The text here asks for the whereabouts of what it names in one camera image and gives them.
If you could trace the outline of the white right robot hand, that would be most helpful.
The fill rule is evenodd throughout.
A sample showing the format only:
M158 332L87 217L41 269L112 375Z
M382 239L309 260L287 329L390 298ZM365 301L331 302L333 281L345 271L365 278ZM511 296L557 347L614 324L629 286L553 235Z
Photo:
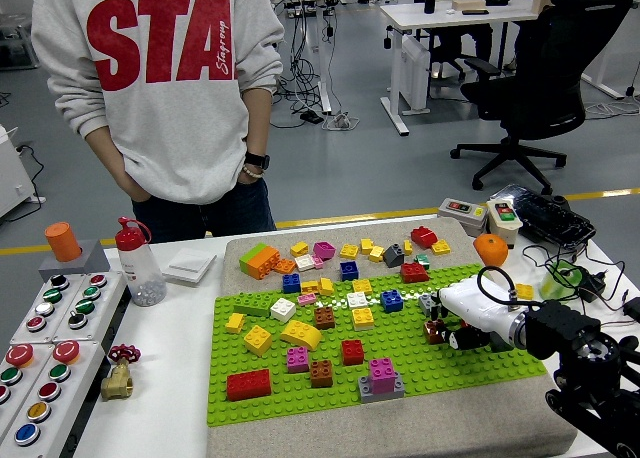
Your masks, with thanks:
M465 278L441 288L437 298L441 305L460 317L467 327L447 331L445 340L457 350L481 348L489 342L504 342L509 347L524 349L524 307L491 300L479 288L479 276Z

